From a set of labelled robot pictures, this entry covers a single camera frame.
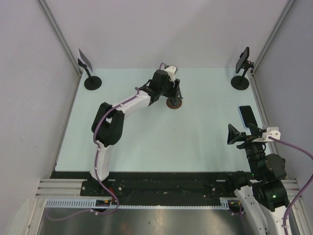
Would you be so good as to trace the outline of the blue-cased smartphone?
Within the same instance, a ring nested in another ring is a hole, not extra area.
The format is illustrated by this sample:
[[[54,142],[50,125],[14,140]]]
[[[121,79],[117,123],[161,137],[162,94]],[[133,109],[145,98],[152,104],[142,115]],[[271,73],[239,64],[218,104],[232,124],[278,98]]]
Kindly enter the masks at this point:
[[[239,107],[239,112],[244,124],[245,128],[249,128],[249,124],[253,124],[254,126],[257,126],[257,121],[255,118],[255,115],[253,113],[253,110],[251,106],[245,105],[245,106],[240,106]]]

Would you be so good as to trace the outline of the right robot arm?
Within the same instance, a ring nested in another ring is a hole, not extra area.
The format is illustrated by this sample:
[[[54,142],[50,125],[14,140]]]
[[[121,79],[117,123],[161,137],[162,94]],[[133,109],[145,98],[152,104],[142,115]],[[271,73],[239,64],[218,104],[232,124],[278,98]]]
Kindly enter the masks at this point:
[[[227,144],[238,142],[236,147],[245,151],[255,182],[245,172],[236,171],[226,177],[225,190],[239,199],[240,211],[246,212],[255,235],[290,235],[290,222],[285,215],[290,202],[282,182],[287,175],[286,161],[277,154],[265,153],[266,143],[279,140],[281,133],[278,127],[261,129],[252,123],[248,126],[250,135],[229,124]]]

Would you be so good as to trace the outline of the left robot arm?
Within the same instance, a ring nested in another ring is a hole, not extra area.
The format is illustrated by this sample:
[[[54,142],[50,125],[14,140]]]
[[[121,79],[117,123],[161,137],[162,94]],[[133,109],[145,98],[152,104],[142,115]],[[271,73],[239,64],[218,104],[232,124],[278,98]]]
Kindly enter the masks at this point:
[[[95,179],[91,184],[91,190],[96,195],[104,195],[108,190],[108,183],[104,181],[109,175],[111,151],[122,137],[124,121],[132,113],[141,108],[148,107],[157,102],[160,97],[167,98],[167,106],[178,109],[182,105],[180,80],[176,78],[178,67],[161,64],[155,71],[152,79],[148,80],[140,88],[136,87],[136,93],[116,104],[102,103],[98,109],[92,124],[93,142],[97,145],[94,166],[90,171]]]

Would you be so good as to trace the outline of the rusty round phone stand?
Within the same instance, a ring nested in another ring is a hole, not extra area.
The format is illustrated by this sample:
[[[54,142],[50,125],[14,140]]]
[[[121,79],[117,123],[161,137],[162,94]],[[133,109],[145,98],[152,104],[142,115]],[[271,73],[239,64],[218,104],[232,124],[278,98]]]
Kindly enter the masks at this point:
[[[175,98],[167,98],[166,100],[166,105],[170,108],[170,109],[178,109],[182,106],[182,97],[181,95],[175,97]]]

